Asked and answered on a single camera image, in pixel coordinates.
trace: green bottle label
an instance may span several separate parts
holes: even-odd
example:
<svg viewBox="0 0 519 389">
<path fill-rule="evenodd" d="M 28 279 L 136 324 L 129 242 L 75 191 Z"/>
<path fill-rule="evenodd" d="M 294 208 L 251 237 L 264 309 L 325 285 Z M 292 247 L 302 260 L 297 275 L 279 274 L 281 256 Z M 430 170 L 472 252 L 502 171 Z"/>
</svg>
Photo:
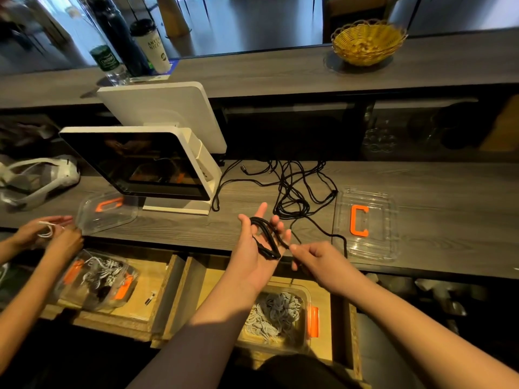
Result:
<svg viewBox="0 0 519 389">
<path fill-rule="evenodd" d="M 103 72 L 112 71 L 120 65 L 114 54 L 107 45 L 101 45 L 90 51 L 95 62 Z"/>
</svg>

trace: gray wood countertop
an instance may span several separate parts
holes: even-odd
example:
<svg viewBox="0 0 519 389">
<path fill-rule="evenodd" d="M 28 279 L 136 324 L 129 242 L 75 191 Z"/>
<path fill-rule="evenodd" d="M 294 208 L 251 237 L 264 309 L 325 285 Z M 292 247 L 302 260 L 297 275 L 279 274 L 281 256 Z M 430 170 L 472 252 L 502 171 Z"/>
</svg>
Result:
<svg viewBox="0 0 519 389">
<path fill-rule="evenodd" d="M 330 46 L 181 59 L 169 82 L 210 98 L 519 82 L 519 29 L 408 39 L 386 67 L 339 73 Z M 0 109 L 95 104 L 98 68 L 0 77 Z"/>
<path fill-rule="evenodd" d="M 250 172 L 263 168 L 255 161 L 244 164 Z M 305 168 L 313 165 L 305 163 Z M 398 207 L 397 259 L 353 259 L 354 263 L 519 279 L 519 165 L 329 162 L 324 172 L 339 190 L 353 187 L 383 192 Z M 236 168 L 227 177 L 241 175 Z M 275 180 L 273 175 L 257 178 Z M 328 194 L 316 176 L 309 182 L 317 196 Z M 78 186 L 36 209 L 0 212 L 0 227 L 17 228 L 46 215 L 76 215 L 86 196 L 109 189 L 112 187 L 100 176 L 83 176 Z M 196 216 L 140 210 L 135 221 L 95 236 L 231 251 L 240 230 L 237 215 L 253 215 L 263 201 L 272 208 L 276 195 L 276 186 L 230 183 L 221 192 L 220 212 Z M 332 204 L 313 219 L 331 232 L 333 217 Z M 308 220 L 299 220 L 294 230 L 303 243 L 330 239 Z"/>
</svg>

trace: dark tumbler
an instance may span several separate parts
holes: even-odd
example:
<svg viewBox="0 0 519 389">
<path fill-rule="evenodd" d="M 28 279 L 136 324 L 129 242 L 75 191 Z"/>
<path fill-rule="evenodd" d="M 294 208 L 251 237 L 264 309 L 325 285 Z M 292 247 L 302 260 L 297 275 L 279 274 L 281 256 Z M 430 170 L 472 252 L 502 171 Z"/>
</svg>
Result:
<svg viewBox="0 0 519 389">
<path fill-rule="evenodd" d="M 82 0 L 133 76 L 151 75 L 148 59 L 112 0 Z"/>
</svg>

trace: wooden drawer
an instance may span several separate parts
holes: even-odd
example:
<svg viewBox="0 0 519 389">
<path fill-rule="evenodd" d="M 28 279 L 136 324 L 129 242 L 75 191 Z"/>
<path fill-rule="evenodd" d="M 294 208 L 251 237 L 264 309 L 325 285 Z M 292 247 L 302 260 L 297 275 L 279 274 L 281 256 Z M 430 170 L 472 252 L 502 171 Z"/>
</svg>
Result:
<svg viewBox="0 0 519 389">
<path fill-rule="evenodd" d="M 126 258 L 129 265 L 139 270 L 139 278 L 124 306 L 112 311 L 79 310 L 72 318 L 72 323 L 141 341 L 161 338 L 177 293 L 185 260 L 165 249 L 108 243 L 90 243 L 88 247 Z M 155 296 L 149 304 L 145 304 L 152 293 Z M 55 300 L 45 307 L 42 317 L 54 319 L 64 307 L 74 308 L 66 301 Z"/>
<path fill-rule="evenodd" d="M 171 313 L 161 341 L 153 341 L 153 347 L 164 345 L 195 313 L 224 273 L 228 257 L 193 256 L 188 257 L 174 298 Z M 308 289 L 311 302 L 319 308 L 319 336 L 312 338 L 310 349 L 317 358 L 327 364 L 345 366 L 348 373 L 357 380 L 362 379 L 359 347 L 357 340 L 357 311 L 342 298 L 331 297 L 315 281 L 276 276 L 271 281 L 302 285 Z M 252 359 L 257 367 L 272 354 L 253 351 Z"/>
</svg>

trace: woven basket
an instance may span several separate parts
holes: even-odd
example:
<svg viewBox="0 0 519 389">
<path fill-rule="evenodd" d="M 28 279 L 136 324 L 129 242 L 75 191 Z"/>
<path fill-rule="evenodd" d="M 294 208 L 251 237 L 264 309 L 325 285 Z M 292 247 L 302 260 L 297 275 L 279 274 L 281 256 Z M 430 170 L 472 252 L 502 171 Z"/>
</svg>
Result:
<svg viewBox="0 0 519 389">
<path fill-rule="evenodd" d="M 402 46 L 407 33 L 386 21 L 358 20 L 332 34 L 333 51 L 344 61 L 358 66 L 380 63 Z"/>
</svg>

